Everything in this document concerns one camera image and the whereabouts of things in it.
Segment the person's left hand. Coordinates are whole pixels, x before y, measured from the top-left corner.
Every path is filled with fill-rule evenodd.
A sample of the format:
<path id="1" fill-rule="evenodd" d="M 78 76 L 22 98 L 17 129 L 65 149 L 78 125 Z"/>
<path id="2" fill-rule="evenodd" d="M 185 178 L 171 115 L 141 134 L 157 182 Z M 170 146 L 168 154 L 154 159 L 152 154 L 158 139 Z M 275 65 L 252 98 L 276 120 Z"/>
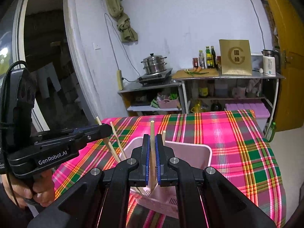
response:
<path id="1" fill-rule="evenodd" d="M 25 208 L 25 199 L 34 199 L 42 207 L 47 207 L 55 199 L 54 183 L 52 180 L 52 170 L 46 170 L 35 180 L 33 187 L 28 187 L 22 181 L 9 174 L 12 189 L 5 174 L 1 175 L 2 185 L 8 198 L 19 207 Z"/>

